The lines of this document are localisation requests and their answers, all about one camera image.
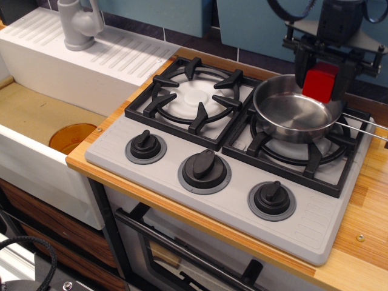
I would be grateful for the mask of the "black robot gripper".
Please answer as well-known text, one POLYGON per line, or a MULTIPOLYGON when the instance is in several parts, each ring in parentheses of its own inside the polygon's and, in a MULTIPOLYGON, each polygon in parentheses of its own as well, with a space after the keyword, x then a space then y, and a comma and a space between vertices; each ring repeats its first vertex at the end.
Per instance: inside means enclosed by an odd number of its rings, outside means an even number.
POLYGON ((318 21, 286 22, 286 26, 283 47, 295 55, 295 81, 300 88, 318 61, 338 67, 331 100, 340 100, 359 74, 377 75, 381 71, 385 45, 360 28, 342 35, 342 28, 330 27, 324 32, 318 21))

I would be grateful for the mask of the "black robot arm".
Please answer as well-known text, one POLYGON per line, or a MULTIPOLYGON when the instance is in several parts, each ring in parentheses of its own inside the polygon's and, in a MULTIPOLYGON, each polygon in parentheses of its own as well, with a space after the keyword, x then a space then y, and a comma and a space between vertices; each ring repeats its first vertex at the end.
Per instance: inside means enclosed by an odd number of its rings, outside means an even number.
POLYGON ((339 101, 362 74, 376 77, 387 47, 367 36, 374 22, 366 1, 324 1, 318 21, 286 21, 283 46, 295 54, 295 79, 303 95, 322 103, 339 101))

